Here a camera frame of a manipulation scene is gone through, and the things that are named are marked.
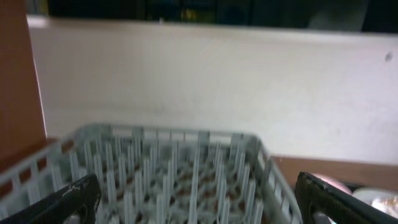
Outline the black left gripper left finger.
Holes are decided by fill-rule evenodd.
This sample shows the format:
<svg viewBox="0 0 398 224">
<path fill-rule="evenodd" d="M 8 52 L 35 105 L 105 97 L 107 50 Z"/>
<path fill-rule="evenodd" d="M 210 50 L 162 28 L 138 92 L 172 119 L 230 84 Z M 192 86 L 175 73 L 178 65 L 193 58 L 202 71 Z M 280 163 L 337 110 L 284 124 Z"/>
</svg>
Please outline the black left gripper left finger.
<svg viewBox="0 0 398 224">
<path fill-rule="evenodd" d="M 80 223 L 94 224 L 101 200 L 101 188 L 95 174 L 88 174 L 48 197 L 1 220 L 1 223 L 63 223 L 74 213 Z"/>
</svg>

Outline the white round plate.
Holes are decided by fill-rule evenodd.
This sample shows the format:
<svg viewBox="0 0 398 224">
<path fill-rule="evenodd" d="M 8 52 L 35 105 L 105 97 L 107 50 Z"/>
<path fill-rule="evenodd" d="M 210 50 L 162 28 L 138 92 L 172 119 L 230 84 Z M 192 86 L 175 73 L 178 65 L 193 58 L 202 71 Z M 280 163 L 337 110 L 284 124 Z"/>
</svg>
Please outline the white round plate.
<svg viewBox="0 0 398 224">
<path fill-rule="evenodd" d="M 397 192 L 367 187 L 355 190 L 353 197 L 381 212 L 397 218 Z"/>
</svg>

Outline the pink plastic cup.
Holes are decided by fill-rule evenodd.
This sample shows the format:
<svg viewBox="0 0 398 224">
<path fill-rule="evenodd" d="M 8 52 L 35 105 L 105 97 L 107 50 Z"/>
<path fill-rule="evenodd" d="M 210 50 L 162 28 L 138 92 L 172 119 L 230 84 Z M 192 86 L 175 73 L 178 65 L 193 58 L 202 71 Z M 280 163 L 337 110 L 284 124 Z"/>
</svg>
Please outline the pink plastic cup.
<svg viewBox="0 0 398 224">
<path fill-rule="evenodd" d="M 339 180 L 336 180 L 332 177 L 322 175 L 322 174 L 313 174 L 313 175 L 349 195 L 352 194 L 352 191 L 344 183 L 340 182 Z"/>
</svg>

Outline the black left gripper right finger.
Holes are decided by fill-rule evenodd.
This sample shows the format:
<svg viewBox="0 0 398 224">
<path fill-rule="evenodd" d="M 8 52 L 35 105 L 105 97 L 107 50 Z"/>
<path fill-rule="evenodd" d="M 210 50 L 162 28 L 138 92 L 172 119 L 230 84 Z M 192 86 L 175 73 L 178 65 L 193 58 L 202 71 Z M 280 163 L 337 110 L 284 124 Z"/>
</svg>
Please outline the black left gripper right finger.
<svg viewBox="0 0 398 224">
<path fill-rule="evenodd" d="M 300 172 L 295 198 L 304 223 L 314 224 L 322 213 L 336 223 L 397 224 L 397 219 L 337 189 L 308 172 Z"/>
</svg>

